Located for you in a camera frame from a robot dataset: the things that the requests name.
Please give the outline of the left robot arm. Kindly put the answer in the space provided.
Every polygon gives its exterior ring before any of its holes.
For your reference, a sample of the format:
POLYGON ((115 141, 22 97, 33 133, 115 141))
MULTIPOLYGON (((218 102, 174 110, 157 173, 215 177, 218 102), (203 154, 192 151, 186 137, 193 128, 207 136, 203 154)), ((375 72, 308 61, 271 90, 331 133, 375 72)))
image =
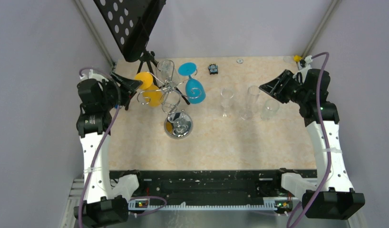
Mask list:
POLYGON ((78 83, 81 99, 77 131, 84 157, 84 186, 74 215, 80 228, 100 228, 128 219, 128 203, 145 192, 145 183, 128 174, 110 183, 108 147, 120 108, 127 106, 142 85, 119 75, 90 72, 78 83))

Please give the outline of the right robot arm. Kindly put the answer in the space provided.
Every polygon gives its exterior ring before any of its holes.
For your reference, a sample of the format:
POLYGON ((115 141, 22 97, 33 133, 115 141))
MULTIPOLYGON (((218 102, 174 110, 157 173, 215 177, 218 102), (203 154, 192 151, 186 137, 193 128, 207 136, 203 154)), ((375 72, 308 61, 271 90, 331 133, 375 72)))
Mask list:
POLYGON ((365 205, 363 193, 355 191, 342 156, 339 140, 339 114, 327 101, 330 74, 309 69, 301 81, 290 70, 262 84, 259 89, 278 102, 296 103, 310 136, 317 167, 317 184, 300 174, 288 172, 272 182, 278 196, 290 192, 301 201, 305 216, 313 219, 347 220, 365 205))

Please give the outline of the clear smooth wine glass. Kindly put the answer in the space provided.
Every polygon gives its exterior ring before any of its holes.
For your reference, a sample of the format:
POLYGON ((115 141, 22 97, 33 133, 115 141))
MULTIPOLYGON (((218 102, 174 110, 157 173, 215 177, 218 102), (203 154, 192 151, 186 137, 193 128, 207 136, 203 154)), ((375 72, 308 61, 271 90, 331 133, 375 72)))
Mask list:
POLYGON ((234 92, 232 89, 223 88, 221 90, 222 117, 229 117, 233 105, 234 92))

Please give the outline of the clear patterned short glass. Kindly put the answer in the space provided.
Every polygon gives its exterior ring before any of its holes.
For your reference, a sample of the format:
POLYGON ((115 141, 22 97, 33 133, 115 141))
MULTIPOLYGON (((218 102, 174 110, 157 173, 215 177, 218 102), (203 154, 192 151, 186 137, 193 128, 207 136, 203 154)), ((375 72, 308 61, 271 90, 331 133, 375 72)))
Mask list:
POLYGON ((275 99, 267 100, 261 111, 261 119, 264 121, 272 119, 280 108, 280 104, 275 99))

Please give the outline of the yellow wine glass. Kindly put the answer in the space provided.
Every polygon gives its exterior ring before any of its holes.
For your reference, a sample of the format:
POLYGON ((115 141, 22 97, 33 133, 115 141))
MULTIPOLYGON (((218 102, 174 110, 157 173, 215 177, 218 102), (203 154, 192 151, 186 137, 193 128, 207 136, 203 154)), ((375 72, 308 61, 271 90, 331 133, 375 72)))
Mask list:
POLYGON ((159 87, 154 84, 153 74, 150 72, 140 72, 134 77, 135 80, 141 81, 141 90, 137 100, 150 107, 157 107, 161 104, 162 92, 159 87))

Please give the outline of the clear wine glass front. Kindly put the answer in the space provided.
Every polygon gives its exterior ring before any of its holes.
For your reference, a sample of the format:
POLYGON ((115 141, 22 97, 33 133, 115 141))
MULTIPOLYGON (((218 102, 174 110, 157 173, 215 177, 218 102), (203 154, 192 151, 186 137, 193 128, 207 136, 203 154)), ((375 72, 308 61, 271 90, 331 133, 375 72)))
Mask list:
POLYGON ((240 110, 240 117, 244 120, 250 120, 253 118, 253 108, 259 98, 260 89, 258 86, 250 86, 247 90, 244 109, 240 110))

